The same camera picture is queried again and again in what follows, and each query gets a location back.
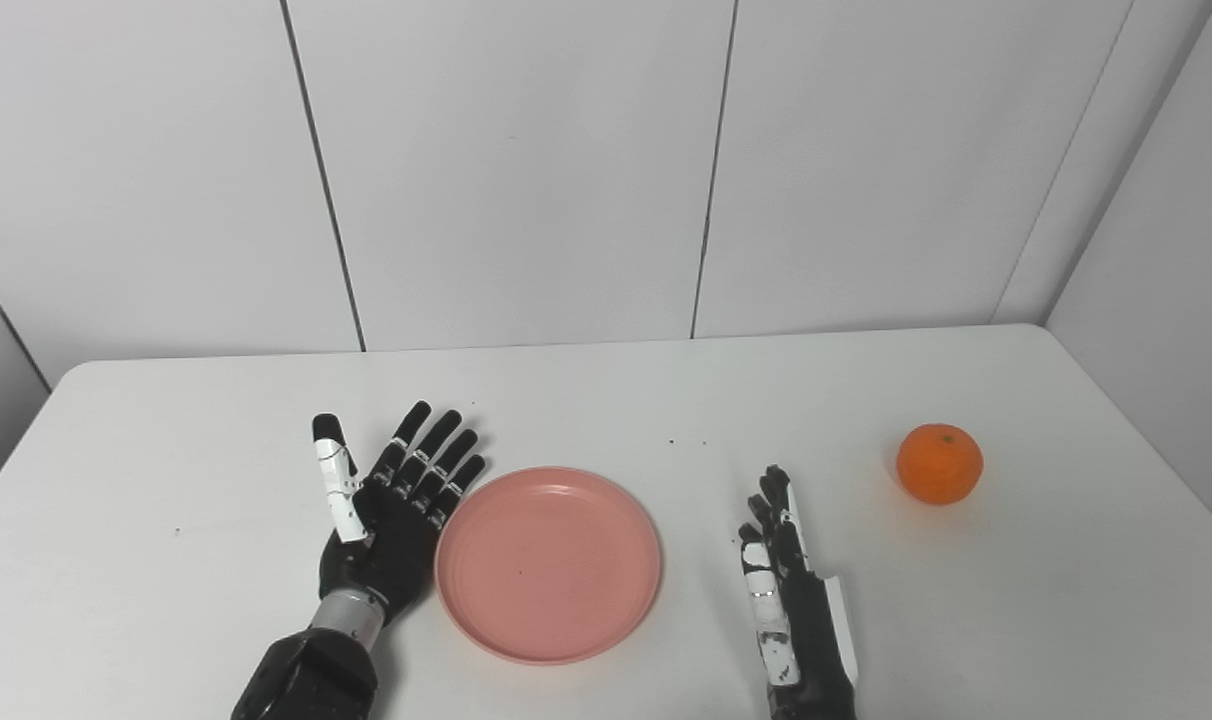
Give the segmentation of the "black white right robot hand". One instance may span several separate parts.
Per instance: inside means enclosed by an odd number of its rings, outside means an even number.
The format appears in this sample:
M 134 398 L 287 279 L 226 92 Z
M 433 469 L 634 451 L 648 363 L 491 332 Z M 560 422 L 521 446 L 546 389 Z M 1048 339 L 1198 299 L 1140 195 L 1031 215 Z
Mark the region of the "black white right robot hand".
M 837 577 L 811 566 L 791 479 L 767 465 L 738 530 L 772 719 L 853 719 L 858 665 Z

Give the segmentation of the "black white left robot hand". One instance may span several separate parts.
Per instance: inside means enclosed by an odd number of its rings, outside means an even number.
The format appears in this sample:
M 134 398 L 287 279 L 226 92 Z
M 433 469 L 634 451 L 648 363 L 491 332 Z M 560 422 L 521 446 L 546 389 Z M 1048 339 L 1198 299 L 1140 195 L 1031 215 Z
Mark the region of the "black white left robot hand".
M 486 468 L 475 452 L 478 432 L 451 408 L 431 421 L 431 405 L 415 404 L 368 472 L 359 472 L 335 415 L 314 416 L 314 438 L 326 442 L 319 461 L 344 472 L 345 515 L 362 537 L 332 530 L 319 561 L 319 598 L 358 592 L 372 598 L 385 623 L 423 596 L 444 528 Z

